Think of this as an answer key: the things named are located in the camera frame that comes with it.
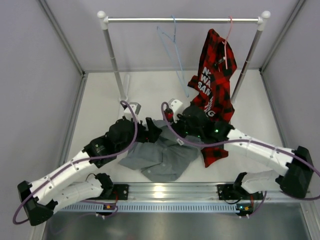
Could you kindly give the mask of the grey button shirt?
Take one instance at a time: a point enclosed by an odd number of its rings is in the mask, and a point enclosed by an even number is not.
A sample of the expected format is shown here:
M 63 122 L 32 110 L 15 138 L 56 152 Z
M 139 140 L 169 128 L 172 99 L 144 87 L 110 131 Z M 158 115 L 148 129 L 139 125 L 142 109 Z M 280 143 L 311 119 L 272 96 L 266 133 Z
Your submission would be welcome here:
M 152 182 L 176 181 L 200 156 L 201 148 L 179 144 L 164 120 L 154 120 L 153 123 L 162 130 L 158 140 L 155 143 L 136 142 L 118 164 L 140 171 Z

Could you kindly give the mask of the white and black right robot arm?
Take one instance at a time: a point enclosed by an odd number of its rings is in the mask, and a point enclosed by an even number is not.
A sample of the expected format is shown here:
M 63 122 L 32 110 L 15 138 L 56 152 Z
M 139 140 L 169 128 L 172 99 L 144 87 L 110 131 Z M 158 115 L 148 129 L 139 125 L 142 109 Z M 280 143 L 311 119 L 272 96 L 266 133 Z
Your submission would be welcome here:
M 170 104 L 162 112 L 178 142 L 203 149 L 204 159 L 213 157 L 217 149 L 235 152 L 269 169 L 239 173 L 232 186 L 237 198 L 265 191 L 281 191 L 294 199 L 307 196 L 315 172 L 307 148 L 291 149 L 259 141 L 228 122 L 211 120 L 195 105 L 183 108 Z

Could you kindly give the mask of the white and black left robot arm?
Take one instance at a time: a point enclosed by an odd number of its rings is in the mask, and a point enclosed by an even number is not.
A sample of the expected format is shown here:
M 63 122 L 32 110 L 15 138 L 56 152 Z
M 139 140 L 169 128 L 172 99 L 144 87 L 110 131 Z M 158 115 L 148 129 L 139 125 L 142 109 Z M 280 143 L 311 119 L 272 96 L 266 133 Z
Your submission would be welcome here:
M 46 222 L 60 209 L 86 199 L 109 199 L 114 183 L 106 173 L 98 173 L 93 179 L 75 183 L 115 160 L 129 150 L 134 143 L 155 143 L 162 130 L 150 117 L 146 126 L 125 117 L 117 120 L 102 136 L 90 141 L 70 161 L 48 175 L 32 181 L 22 181 L 17 189 L 31 226 Z

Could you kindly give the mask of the red black plaid shirt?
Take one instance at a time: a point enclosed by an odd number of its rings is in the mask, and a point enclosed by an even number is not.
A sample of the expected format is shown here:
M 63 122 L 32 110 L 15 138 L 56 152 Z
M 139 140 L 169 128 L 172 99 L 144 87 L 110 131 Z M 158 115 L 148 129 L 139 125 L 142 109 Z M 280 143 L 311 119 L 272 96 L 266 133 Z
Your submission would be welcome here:
M 233 50 L 227 45 L 226 70 L 224 41 L 214 29 L 207 36 L 199 58 L 197 74 L 187 86 L 198 91 L 191 101 L 202 109 L 212 121 L 230 122 L 235 112 L 231 102 L 230 79 L 238 68 Z

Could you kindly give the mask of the silver white clothes rack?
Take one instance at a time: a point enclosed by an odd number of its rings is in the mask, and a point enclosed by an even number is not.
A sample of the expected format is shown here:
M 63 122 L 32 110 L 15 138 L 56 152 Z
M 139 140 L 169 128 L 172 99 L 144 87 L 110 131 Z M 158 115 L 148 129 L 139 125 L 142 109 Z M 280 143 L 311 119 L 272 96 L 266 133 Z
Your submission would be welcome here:
M 192 24 L 256 24 L 257 30 L 254 35 L 252 44 L 250 46 L 249 52 L 245 59 L 244 65 L 234 87 L 231 100 L 234 102 L 238 96 L 239 90 L 241 85 L 244 81 L 245 75 L 249 68 L 250 62 L 254 55 L 254 52 L 257 48 L 258 42 L 261 38 L 261 35 L 266 27 L 267 21 L 271 17 L 271 12 L 265 10 L 261 13 L 260 16 L 256 18 L 175 18 L 175 17 L 109 17 L 106 15 L 104 11 L 98 11 L 97 17 L 99 19 L 99 24 L 101 30 L 104 35 L 104 39 L 106 42 L 106 46 L 109 53 L 109 58 L 112 65 L 112 71 L 115 76 L 115 80 L 117 83 L 118 91 L 119 91 L 119 99 L 120 100 L 127 100 L 128 99 L 128 87 L 129 87 L 129 78 L 122 82 L 120 77 L 120 72 L 118 69 L 116 57 L 114 54 L 114 49 L 111 42 L 111 36 L 109 32 L 109 24 L 112 23 L 192 23 Z

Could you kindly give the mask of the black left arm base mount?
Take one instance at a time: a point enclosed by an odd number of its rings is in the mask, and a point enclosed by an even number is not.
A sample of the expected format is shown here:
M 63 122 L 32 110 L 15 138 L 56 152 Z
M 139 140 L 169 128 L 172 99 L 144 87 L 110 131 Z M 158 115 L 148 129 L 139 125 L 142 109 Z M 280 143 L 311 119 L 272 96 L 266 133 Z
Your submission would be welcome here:
M 129 195 L 128 184 L 115 184 L 113 189 L 101 195 L 100 200 L 127 200 Z

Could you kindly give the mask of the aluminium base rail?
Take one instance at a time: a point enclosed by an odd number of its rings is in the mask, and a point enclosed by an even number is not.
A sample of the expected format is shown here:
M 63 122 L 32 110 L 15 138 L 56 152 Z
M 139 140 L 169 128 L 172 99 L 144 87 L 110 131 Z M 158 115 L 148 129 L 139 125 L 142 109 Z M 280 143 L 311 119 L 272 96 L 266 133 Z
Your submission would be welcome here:
M 225 201 L 219 200 L 217 185 L 231 184 L 222 182 L 178 182 L 178 183 L 151 183 L 133 182 L 116 183 L 128 184 L 127 201 Z M 263 199 L 261 191 L 247 193 L 246 201 Z

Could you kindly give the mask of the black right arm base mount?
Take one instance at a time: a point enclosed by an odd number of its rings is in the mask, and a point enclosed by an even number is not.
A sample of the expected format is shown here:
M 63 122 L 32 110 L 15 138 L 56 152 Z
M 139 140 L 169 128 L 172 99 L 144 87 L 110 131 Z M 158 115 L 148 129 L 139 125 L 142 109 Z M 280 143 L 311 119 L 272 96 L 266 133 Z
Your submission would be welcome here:
M 245 190 L 233 184 L 218 184 L 217 193 L 219 200 L 237 201 L 248 199 Z

